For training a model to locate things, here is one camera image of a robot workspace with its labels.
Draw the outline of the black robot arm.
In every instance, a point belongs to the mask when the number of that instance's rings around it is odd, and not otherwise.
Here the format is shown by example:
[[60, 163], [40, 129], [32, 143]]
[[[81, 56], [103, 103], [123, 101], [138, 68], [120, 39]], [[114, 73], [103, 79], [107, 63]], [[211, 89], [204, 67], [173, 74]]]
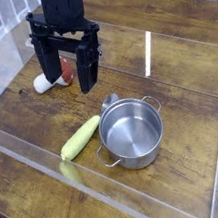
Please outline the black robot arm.
[[55, 83], [62, 75], [59, 51], [74, 53], [81, 91], [90, 91], [97, 82], [100, 26], [85, 18], [83, 0], [41, 0], [43, 12], [29, 12], [29, 37], [48, 82]]

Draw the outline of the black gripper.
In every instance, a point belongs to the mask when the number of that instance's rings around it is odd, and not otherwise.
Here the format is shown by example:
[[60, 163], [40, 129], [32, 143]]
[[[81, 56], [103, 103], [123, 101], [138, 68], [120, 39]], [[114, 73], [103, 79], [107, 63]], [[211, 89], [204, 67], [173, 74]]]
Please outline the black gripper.
[[52, 84], [61, 77], [58, 50], [76, 52], [79, 85], [82, 93], [87, 94], [98, 80], [100, 26], [86, 19], [84, 14], [84, 5], [80, 3], [68, 8], [51, 8], [40, 14], [29, 13], [26, 20], [30, 24], [30, 38], [47, 81]]

